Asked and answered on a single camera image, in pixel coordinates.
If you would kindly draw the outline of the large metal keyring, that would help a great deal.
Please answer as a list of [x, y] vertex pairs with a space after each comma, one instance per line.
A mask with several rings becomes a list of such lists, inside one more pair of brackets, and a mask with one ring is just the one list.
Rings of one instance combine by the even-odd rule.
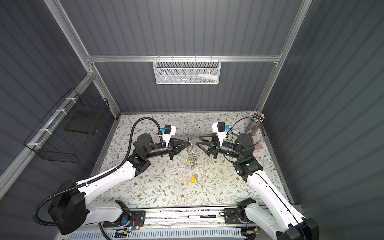
[[187, 162], [192, 166], [195, 167], [197, 164], [197, 156], [195, 153], [195, 145], [191, 138], [187, 138], [187, 141], [190, 143], [187, 149], [188, 158]]

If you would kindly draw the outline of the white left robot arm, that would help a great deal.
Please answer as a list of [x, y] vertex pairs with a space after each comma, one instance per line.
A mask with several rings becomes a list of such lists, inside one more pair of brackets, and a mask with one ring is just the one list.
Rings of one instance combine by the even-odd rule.
[[142, 174], [150, 166], [150, 158], [168, 155], [173, 159], [189, 145], [188, 141], [174, 138], [166, 147], [152, 140], [137, 140], [132, 154], [125, 157], [121, 167], [111, 168], [78, 183], [62, 183], [48, 208], [54, 226], [61, 234], [67, 235], [86, 224], [118, 220], [126, 207], [113, 203], [107, 210], [98, 211], [91, 207], [91, 202], [119, 183]]

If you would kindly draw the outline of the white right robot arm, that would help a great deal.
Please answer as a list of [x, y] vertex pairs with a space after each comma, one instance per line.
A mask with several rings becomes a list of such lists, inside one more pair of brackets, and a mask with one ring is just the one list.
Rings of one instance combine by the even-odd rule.
[[273, 240], [318, 240], [320, 227], [312, 218], [297, 211], [277, 190], [261, 164], [254, 157], [254, 139], [240, 134], [234, 143], [216, 133], [200, 135], [196, 146], [215, 159], [219, 154], [229, 157], [236, 173], [260, 196], [268, 211], [248, 198], [238, 203], [237, 211], [243, 222], [253, 222]]

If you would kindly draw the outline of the white blue stapler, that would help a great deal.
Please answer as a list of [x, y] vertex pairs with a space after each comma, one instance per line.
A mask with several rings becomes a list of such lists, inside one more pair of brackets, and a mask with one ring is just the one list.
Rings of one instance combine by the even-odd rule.
[[242, 130], [238, 130], [238, 129], [233, 129], [233, 134], [234, 136], [239, 136], [241, 134], [246, 134], [246, 132], [242, 131]]

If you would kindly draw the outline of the yellow tagged key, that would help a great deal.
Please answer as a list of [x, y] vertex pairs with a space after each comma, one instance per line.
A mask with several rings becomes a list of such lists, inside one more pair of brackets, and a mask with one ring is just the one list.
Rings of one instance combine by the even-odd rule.
[[198, 177], [199, 176], [197, 174], [196, 175], [192, 175], [190, 182], [192, 184], [197, 184], [198, 183]]

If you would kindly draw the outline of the pink calculator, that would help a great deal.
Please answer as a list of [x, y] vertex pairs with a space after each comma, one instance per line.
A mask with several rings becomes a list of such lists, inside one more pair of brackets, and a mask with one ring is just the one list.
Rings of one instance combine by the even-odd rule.
[[254, 147], [255, 147], [254, 152], [259, 152], [264, 149], [262, 141], [254, 142]]

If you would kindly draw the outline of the clear pencil cup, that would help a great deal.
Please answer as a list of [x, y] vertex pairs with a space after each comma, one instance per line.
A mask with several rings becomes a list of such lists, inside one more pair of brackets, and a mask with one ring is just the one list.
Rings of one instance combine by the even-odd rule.
[[265, 115], [261, 112], [253, 111], [249, 119], [250, 121], [247, 127], [245, 128], [245, 133], [253, 136], [256, 131], [260, 128], [261, 123], [265, 119]]

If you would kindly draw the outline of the white glue bottle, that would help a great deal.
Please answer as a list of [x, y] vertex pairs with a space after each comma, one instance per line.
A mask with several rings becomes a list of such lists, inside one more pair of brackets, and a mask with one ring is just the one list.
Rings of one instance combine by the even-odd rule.
[[198, 74], [198, 77], [201, 79], [205, 79], [209, 82], [217, 82], [219, 80], [219, 76], [213, 74]]

